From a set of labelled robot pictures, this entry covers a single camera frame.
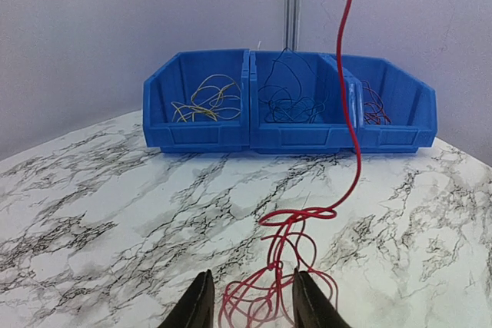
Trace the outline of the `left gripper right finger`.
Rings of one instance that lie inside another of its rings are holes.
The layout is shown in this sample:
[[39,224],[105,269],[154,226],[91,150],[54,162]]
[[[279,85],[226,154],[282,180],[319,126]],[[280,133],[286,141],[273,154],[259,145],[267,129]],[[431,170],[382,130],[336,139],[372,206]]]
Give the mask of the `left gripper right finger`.
[[294,270],[292,302],[296,328],[350,327],[306,271]]

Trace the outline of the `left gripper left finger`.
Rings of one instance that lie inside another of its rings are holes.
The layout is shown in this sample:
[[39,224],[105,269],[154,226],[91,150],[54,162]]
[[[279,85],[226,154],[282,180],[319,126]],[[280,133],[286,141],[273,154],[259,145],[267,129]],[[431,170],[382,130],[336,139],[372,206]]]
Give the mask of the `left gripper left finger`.
[[210,270],[200,272],[158,328],[212,328],[214,281]]

